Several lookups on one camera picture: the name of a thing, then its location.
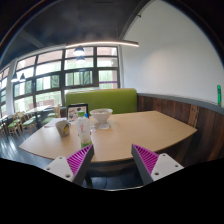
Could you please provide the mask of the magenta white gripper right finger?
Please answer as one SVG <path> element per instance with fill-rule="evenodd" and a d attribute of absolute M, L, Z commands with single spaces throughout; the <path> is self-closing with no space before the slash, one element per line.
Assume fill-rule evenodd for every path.
<path fill-rule="evenodd" d="M 132 145 L 131 154 L 145 185 L 183 169 L 168 154 L 157 154 L 136 144 Z"/>

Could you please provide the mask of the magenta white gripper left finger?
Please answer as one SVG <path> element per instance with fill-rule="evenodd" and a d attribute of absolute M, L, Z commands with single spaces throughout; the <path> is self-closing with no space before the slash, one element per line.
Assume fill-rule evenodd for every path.
<path fill-rule="evenodd" d="M 92 181 L 87 171 L 93 156 L 94 147 L 88 145 L 68 157 L 58 156 L 46 166 L 45 171 L 79 186 L 83 184 L 83 181 L 86 181 L 87 186 L 91 186 Z"/>

